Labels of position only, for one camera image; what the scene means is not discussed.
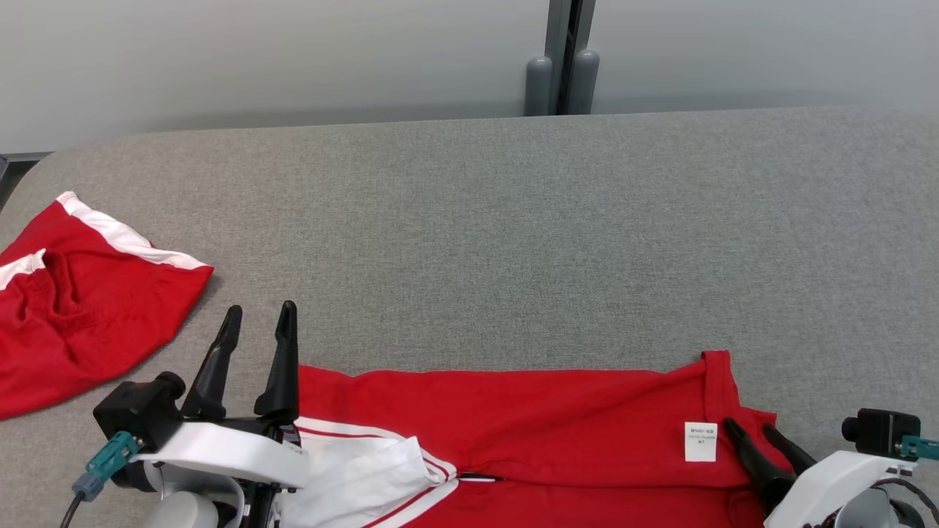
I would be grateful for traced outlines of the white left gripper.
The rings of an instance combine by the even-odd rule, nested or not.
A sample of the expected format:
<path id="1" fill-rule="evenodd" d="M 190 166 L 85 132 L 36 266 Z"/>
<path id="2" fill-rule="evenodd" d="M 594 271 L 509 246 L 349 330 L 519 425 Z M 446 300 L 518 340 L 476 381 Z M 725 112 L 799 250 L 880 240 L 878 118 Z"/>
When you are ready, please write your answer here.
<path id="1" fill-rule="evenodd" d="M 243 314 L 241 305 L 228 308 L 181 406 L 185 417 L 202 421 L 226 417 L 222 399 Z M 299 444 L 299 429 L 293 423 L 299 417 L 299 339 L 294 301 L 282 304 L 274 337 L 271 369 L 264 392 L 256 398 L 254 413 L 261 421 L 283 425 L 277 428 L 281 433 L 278 440 L 215 423 L 185 422 L 162 447 L 153 453 L 141 451 L 134 460 L 282 488 L 304 488 L 310 478 L 309 455 Z"/>

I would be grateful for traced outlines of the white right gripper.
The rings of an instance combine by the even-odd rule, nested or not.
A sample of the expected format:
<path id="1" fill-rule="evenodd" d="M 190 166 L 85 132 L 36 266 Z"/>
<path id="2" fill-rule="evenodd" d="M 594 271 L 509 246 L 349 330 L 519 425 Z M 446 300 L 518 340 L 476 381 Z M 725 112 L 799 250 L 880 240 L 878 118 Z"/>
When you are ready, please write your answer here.
<path id="1" fill-rule="evenodd" d="M 766 441 L 785 457 L 792 466 L 792 474 L 766 458 L 734 418 L 725 418 L 723 428 L 762 508 L 774 508 L 764 521 L 765 527 L 821 524 L 878 480 L 908 477 L 918 467 L 913 461 L 843 450 L 817 463 L 774 425 L 762 425 Z"/>

